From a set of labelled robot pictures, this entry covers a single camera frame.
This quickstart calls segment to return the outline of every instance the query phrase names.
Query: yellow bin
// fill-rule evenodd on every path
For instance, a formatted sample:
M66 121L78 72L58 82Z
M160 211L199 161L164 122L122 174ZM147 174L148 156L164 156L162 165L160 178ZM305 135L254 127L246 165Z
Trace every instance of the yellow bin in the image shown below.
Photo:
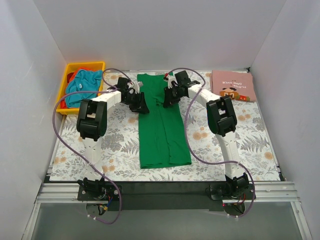
M73 63L68 63L68 65L65 67L63 78L61 80L60 84L60 90L59 94L56 98L57 103L65 94L66 94L66 88L67 88L67 75L70 73L73 73L77 71L79 68L88 68L91 69L92 71L99 71L99 70L105 70L105 62L104 61L93 61L93 62L73 62ZM99 91L102 91L104 85L104 81L101 81ZM61 108L61 105L57 107L56 111L58 113L61 113L63 115L68 115L68 114L78 114L79 113L79 108Z

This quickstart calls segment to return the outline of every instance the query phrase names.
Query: green pants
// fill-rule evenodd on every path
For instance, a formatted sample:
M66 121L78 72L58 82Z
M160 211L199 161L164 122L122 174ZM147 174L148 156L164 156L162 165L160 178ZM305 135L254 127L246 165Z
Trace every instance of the green pants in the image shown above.
M138 74L143 83L149 114L139 114L140 166L142 169L167 168L191 164L179 105L164 108L163 75Z

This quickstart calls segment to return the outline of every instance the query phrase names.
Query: leaf pattern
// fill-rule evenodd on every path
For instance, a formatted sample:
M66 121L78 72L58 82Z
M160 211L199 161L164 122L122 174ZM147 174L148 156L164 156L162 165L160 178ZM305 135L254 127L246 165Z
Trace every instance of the leaf pattern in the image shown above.
M138 72L128 72L128 76L137 81ZM188 72L192 81L202 80ZM111 84L117 83L119 73L106 73L105 78ZM205 77L206 89L210 89L209 77ZM190 99L184 97L179 102L181 117L184 120ZM255 102L233 101L234 111L238 118L235 138L239 151L239 161L258 181L279 181L279 174L272 150L266 134L265 126ZM185 166L141 169L139 161L139 126L137 114L128 106L117 104L107 114L107 130L101 143L101 159L99 164L108 178L114 181L224 181L223 165L207 165L198 162L191 156L192 164ZM62 138L76 151L84 153L82 139L76 129L77 116L68 115L63 125ZM202 160L208 162L223 161L219 142L208 127L207 111L195 102L187 118L187 135L192 150ZM59 143L50 176L51 181L76 181L85 176L84 161Z

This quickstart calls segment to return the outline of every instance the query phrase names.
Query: cartoon character on box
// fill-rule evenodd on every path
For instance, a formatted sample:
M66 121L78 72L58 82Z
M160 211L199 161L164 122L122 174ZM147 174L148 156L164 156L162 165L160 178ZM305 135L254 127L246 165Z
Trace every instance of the cartoon character on box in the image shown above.
M240 100L240 101L246 101L246 102L250 101L250 97L240 95L237 92L237 89L234 87L228 87L228 88L224 87L224 88L222 88L222 90L223 91L220 91L221 97L229 96L232 100Z

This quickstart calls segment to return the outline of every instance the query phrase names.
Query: white wall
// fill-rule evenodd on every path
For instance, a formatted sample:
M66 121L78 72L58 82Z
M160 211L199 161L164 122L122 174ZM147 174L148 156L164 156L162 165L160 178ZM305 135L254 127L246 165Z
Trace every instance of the white wall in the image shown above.
M281 170L319 239L320 2L287 0L251 69Z
M34 0L67 62L243 69L285 0Z
M65 60L32 0L0 1L0 239L21 239L52 153Z

